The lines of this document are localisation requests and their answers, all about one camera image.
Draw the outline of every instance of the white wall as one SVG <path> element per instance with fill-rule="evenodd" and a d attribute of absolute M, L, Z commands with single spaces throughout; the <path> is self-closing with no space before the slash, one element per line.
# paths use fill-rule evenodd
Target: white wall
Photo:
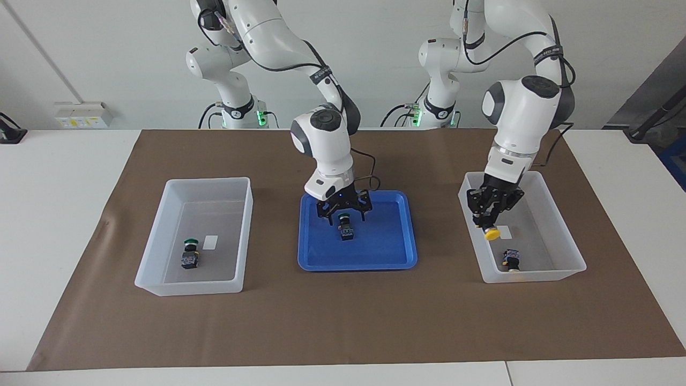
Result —
<path fill-rule="evenodd" d="M 111 108 L 114 128 L 192 128 L 217 99 L 213 86 L 185 67 L 185 52 L 205 44 L 187 0 L 2 3 L 16 11 L 83 100 Z M 601 128 L 684 36 L 683 0 L 543 3 L 579 75 L 572 119 L 579 128 Z M 378 126 L 391 106 L 414 100 L 427 82 L 416 58 L 425 39 L 454 37 L 451 0 L 280 0 L 279 8 L 331 65 L 362 110 L 363 126 Z M 1 5 L 0 17 L 0 110 L 28 128 L 46 128 L 52 104 L 74 97 L 36 57 L 16 23 L 4 22 Z M 459 76 L 462 126 L 489 126 L 480 113 L 483 92 L 532 69 L 529 53 L 517 45 L 486 73 Z M 238 71 L 283 126 L 321 101 L 301 73 L 268 73 L 252 63 Z"/>
<path fill-rule="evenodd" d="M 659 109 L 681 87 L 686 84 L 686 38 L 653 71 L 648 79 L 610 119 L 612 125 L 640 125 L 655 110 Z M 676 107 L 681 109 L 683 102 Z M 676 111 L 665 116 L 671 117 Z M 673 120 L 675 126 L 686 127 L 686 114 L 681 113 Z"/>

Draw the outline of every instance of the yellow push button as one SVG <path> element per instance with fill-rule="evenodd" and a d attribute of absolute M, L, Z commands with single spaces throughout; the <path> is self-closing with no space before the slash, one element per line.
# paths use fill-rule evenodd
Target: yellow push button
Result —
<path fill-rule="evenodd" d="M 500 231 L 498 230 L 498 228 L 491 228 L 488 231 L 486 231 L 486 233 L 484 233 L 484 237 L 488 241 L 494 241 L 495 239 L 500 237 Z"/>

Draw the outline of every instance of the green status light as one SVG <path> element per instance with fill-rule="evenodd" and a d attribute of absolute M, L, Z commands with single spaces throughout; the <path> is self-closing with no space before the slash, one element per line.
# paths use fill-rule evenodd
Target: green status light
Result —
<path fill-rule="evenodd" d="M 412 125 L 414 127 L 419 127 L 419 124 L 422 122 L 422 111 L 419 110 L 413 110 L 412 111 Z"/>
<path fill-rule="evenodd" d="M 264 113 L 260 110 L 257 111 L 257 123 L 260 126 L 264 126 L 267 124 L 267 118 L 265 117 Z"/>

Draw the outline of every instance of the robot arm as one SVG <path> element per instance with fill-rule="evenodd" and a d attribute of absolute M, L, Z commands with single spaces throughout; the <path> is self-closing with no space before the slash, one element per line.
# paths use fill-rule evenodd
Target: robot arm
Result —
<path fill-rule="evenodd" d="M 424 42 L 419 49 L 419 63 L 429 74 L 431 82 L 429 93 L 415 112 L 417 126 L 448 126 L 460 90 L 454 73 L 483 72 L 488 68 L 488 62 L 474 65 L 465 54 L 468 52 L 469 57 L 479 63 L 493 53 L 486 41 L 484 0 L 472 0 L 469 3 L 466 44 L 464 39 L 433 38 Z M 457 35 L 462 35 L 464 9 L 464 0 L 456 1 L 450 17 L 450 26 Z"/>
<path fill-rule="evenodd" d="M 355 189 L 349 138 L 359 127 L 355 103 L 314 47 L 288 28 L 273 0 L 212 1 L 219 3 L 209 8 L 217 21 L 258 66 L 304 72 L 323 94 L 327 102 L 299 115 L 291 126 L 295 147 L 317 161 L 305 191 L 318 200 L 319 217 L 330 223 L 339 209 L 356 209 L 364 219 L 372 205 L 367 191 Z"/>
<path fill-rule="evenodd" d="M 510 38 L 530 34 L 521 43 L 532 53 L 536 67 L 535 76 L 497 82 L 484 96 L 483 113 L 498 132 L 484 182 L 468 191 L 467 199 L 474 223 L 494 240 L 499 237 L 498 215 L 524 195 L 519 181 L 531 167 L 542 137 L 571 115 L 573 93 L 555 23 L 538 1 L 485 0 L 484 5 L 494 32 Z"/>
<path fill-rule="evenodd" d="M 267 126 L 267 117 L 261 114 L 266 110 L 266 104 L 250 93 L 248 81 L 243 75 L 231 71 L 248 62 L 250 57 L 216 20 L 211 11 L 213 6 L 223 7 L 223 4 L 214 0 L 191 0 L 193 15 L 213 46 L 195 47 L 188 51 L 186 66 L 193 75 L 209 80 L 217 87 L 222 97 L 223 127 Z"/>

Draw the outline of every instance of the blue tray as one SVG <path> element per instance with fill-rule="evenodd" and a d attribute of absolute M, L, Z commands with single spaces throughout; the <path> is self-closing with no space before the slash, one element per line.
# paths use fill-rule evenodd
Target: blue tray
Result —
<path fill-rule="evenodd" d="M 317 200 L 300 200 L 298 264 L 306 271 L 390 271 L 410 269 L 417 263 L 417 248 L 407 196 L 397 190 L 370 192 L 373 209 L 362 221 L 359 212 L 348 212 L 355 238 L 341 240 L 338 219 L 333 226 L 317 217 Z"/>

